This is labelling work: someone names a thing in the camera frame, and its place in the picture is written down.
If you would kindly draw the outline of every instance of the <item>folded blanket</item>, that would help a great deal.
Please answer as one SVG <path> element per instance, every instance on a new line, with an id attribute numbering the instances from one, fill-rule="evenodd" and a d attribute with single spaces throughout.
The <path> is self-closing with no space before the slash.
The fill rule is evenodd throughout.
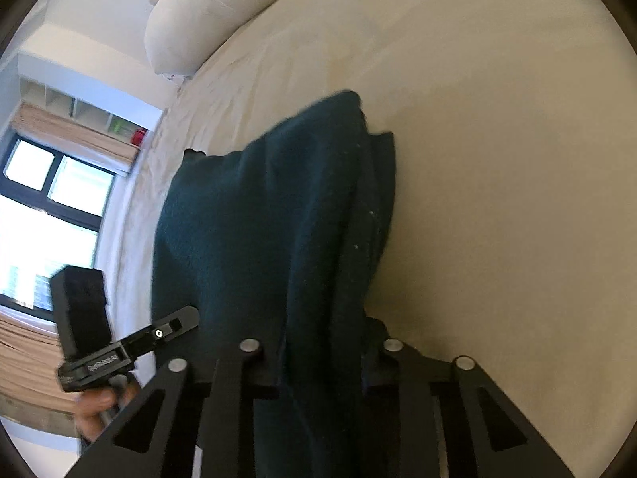
<path id="1" fill-rule="evenodd" d="M 220 347 L 285 324 L 284 382 L 256 401 L 257 476 L 358 473 L 363 301 L 394 201 L 391 133 L 353 92 L 222 157 L 186 151 L 155 238 L 152 316 L 192 304 L 200 327 L 156 351 L 209 379 Z"/>

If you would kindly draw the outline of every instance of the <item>mattress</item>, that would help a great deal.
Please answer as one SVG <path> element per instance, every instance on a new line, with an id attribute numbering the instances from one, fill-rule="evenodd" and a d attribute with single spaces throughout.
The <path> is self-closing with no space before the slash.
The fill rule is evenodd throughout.
<path id="1" fill-rule="evenodd" d="M 473 356 L 578 478 L 637 418 L 637 57 L 599 0 L 280 0 L 180 92 L 113 253 L 121 334 L 149 321 L 155 224 L 186 148 L 241 149 L 361 95 L 396 136 L 369 315 Z"/>

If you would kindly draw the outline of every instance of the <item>human hand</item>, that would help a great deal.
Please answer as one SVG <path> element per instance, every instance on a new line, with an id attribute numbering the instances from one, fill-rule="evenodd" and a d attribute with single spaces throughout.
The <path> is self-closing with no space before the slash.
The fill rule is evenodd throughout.
<path id="1" fill-rule="evenodd" d="M 139 393 L 141 387 L 135 378 L 128 383 L 120 400 L 120 407 L 125 407 Z M 113 406 L 117 398 L 112 388 L 95 388 L 82 392 L 75 401 L 73 416 L 75 427 L 82 437 L 89 442 L 95 442 L 104 430 L 104 424 L 100 419 L 100 413 Z"/>

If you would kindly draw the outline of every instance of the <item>triangular cutout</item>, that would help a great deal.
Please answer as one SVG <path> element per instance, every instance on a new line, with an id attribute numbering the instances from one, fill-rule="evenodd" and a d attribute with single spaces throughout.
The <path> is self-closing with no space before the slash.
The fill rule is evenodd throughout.
<path id="1" fill-rule="evenodd" d="M 478 388 L 478 401 L 487 426 L 488 439 L 493 451 L 504 451 L 526 444 L 527 439 L 515 423 L 484 388 Z"/>
<path id="2" fill-rule="evenodd" d="M 137 453 L 146 453 L 150 448 L 165 395 L 163 390 L 155 390 L 113 439 L 113 443 Z"/>

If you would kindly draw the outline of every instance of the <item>window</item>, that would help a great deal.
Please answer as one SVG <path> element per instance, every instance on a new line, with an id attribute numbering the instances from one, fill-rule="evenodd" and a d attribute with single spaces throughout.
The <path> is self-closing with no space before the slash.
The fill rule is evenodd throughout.
<path id="1" fill-rule="evenodd" d="M 0 305 L 52 320 L 49 278 L 93 266 L 114 174 L 17 134 L 0 167 Z"/>

